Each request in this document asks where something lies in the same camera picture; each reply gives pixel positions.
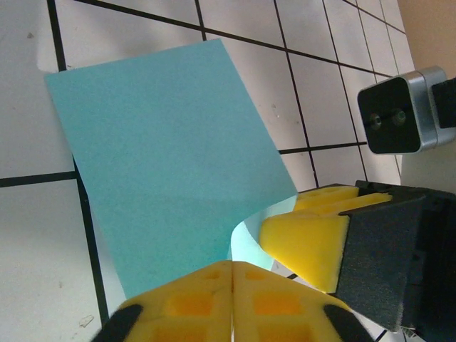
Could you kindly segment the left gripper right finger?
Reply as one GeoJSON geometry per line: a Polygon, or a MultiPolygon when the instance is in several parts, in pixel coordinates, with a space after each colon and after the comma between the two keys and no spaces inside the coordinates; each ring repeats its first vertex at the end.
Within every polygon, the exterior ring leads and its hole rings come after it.
{"type": "Polygon", "coordinates": [[[232,271],[234,342],[374,342],[341,300],[247,262],[232,271]]]}

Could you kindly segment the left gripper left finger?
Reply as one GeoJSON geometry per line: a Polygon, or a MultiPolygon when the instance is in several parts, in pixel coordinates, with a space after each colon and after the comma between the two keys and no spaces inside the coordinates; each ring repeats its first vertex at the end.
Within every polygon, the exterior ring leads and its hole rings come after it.
{"type": "Polygon", "coordinates": [[[124,301],[90,342],[232,342],[232,261],[124,301]]]}

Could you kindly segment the light blue paper sheet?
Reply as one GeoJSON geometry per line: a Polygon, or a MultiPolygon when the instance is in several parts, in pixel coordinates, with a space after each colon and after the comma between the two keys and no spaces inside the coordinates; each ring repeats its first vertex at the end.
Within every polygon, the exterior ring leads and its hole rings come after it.
{"type": "Polygon", "coordinates": [[[226,259],[272,268],[260,226],[297,191],[221,41],[46,84],[127,298],[226,259]]]}

